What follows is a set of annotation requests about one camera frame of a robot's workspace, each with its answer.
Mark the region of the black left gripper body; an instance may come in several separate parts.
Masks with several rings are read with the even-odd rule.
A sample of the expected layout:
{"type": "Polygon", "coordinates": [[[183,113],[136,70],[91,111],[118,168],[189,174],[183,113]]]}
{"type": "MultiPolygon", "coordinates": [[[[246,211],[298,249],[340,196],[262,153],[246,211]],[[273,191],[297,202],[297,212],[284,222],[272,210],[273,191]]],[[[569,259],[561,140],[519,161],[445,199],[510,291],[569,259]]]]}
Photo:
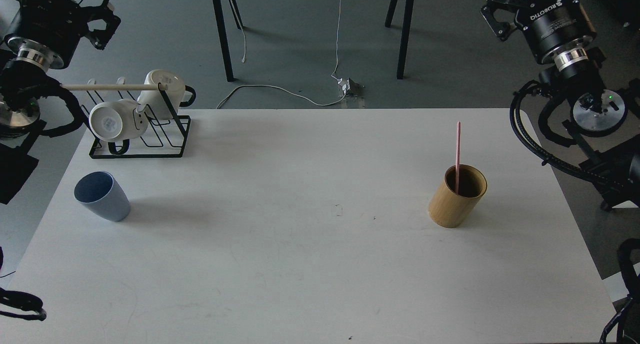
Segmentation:
{"type": "Polygon", "coordinates": [[[25,44],[45,50],[50,68],[64,69],[95,18],[91,6],[75,0],[18,0],[19,8],[7,28],[4,41],[14,52],[25,44]]]}

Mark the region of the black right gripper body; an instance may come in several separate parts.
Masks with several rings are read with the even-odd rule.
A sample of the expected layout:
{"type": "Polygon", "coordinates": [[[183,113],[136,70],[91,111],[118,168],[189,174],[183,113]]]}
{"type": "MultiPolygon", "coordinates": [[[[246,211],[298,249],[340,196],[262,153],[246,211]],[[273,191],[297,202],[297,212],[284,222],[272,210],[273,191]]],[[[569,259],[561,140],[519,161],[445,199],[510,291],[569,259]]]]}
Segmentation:
{"type": "Polygon", "coordinates": [[[580,0],[524,0],[515,14],[537,64],[553,62],[558,53],[588,46],[597,37],[580,0]]]}

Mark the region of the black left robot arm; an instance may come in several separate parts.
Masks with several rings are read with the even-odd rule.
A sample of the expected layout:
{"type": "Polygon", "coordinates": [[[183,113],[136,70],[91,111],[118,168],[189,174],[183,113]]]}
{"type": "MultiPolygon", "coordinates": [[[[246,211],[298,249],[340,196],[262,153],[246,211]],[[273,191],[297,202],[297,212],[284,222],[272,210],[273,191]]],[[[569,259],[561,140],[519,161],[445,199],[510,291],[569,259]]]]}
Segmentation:
{"type": "Polygon", "coordinates": [[[2,39],[1,51],[1,137],[23,141],[16,147],[1,146],[1,202],[9,203],[34,172],[38,160],[29,150],[40,136],[70,134],[89,119],[71,90],[50,77],[50,69],[70,64],[78,43],[89,39],[103,50],[121,19],[110,0],[82,6],[75,0],[15,0],[18,11],[2,39]],[[37,101],[57,97],[71,114],[66,125],[46,129],[37,101]]]}

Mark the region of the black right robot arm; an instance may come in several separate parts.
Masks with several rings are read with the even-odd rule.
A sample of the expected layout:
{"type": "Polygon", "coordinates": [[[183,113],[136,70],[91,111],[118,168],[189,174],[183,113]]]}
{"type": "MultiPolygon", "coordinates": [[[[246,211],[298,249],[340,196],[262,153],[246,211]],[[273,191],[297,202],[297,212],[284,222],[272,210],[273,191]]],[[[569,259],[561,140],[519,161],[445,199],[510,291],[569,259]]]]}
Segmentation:
{"type": "Polygon", "coordinates": [[[590,47],[596,31],[580,0],[486,0],[481,8],[494,35],[505,41],[520,31],[537,64],[546,64],[537,80],[515,91],[509,107],[510,126],[519,141],[543,166],[590,182],[601,195],[601,209],[624,202],[639,203],[639,137],[608,151],[594,150],[586,137],[617,131],[629,112],[639,114],[639,80],[610,90],[599,70],[605,55],[590,47]],[[543,149],[525,129],[521,104],[526,96],[547,99],[537,121],[546,139],[563,147],[578,146],[586,155],[578,166],[543,149]]]}

